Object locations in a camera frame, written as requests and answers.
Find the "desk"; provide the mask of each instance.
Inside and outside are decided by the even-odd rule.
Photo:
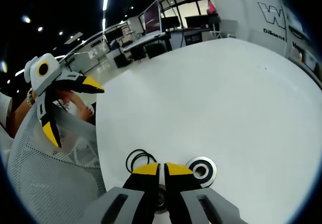
[[[139,45],[142,45],[142,44],[146,44],[146,43],[150,43],[150,42],[153,42],[153,41],[158,41],[158,40],[162,40],[162,37],[165,36],[166,33],[162,33],[160,32],[159,34],[156,34],[156,35],[147,35],[147,36],[143,36],[142,38],[134,41],[132,44],[122,48],[122,50],[124,52],[126,51],[129,51],[130,49],[134,48],[134,47],[137,47]]]
[[[252,223],[287,223],[315,183],[322,92],[280,55],[237,39],[177,49],[120,74],[98,94],[97,141],[106,189],[123,186],[128,154],[159,163],[207,156],[211,188]],[[154,223],[170,223],[167,213]]]

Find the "black ceiling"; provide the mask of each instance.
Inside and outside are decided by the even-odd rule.
[[[105,14],[107,26],[141,13],[153,0],[109,0]],[[14,75],[23,69],[26,62],[35,55],[46,52],[54,56],[66,54],[64,42],[77,32],[82,32],[82,40],[102,30],[103,0],[0,0],[1,37],[0,61],[8,65],[8,72],[0,72],[0,87],[10,89],[23,83]],[[22,21],[27,15],[31,23]]]

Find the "monitor screen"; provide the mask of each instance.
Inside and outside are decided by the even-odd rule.
[[[161,21],[163,29],[172,29],[180,26],[178,16],[162,18]]]
[[[114,39],[121,38],[123,36],[123,31],[121,28],[117,28],[111,32],[105,34],[107,41],[111,42]]]
[[[186,17],[188,28],[206,28],[209,25],[208,15]]]
[[[144,23],[145,23],[145,33],[152,33],[155,31],[160,31],[160,12],[159,3],[156,0],[147,10],[144,12]]]

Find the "wristband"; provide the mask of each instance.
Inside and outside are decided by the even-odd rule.
[[[32,88],[30,88],[30,90],[27,93],[27,103],[30,108],[35,103],[35,99],[32,97],[31,93],[32,93]]]

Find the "gray gripper base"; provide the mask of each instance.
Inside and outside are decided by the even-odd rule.
[[[134,214],[140,203],[144,192],[113,187],[101,198],[93,202],[78,220],[78,224],[101,224],[103,219],[108,218],[109,210],[119,197],[126,199],[119,213],[117,213],[114,224],[132,224]]]
[[[238,208],[211,188],[183,191],[181,195],[192,224],[209,224],[201,202],[206,204],[208,213],[220,224],[247,224],[240,218]]]

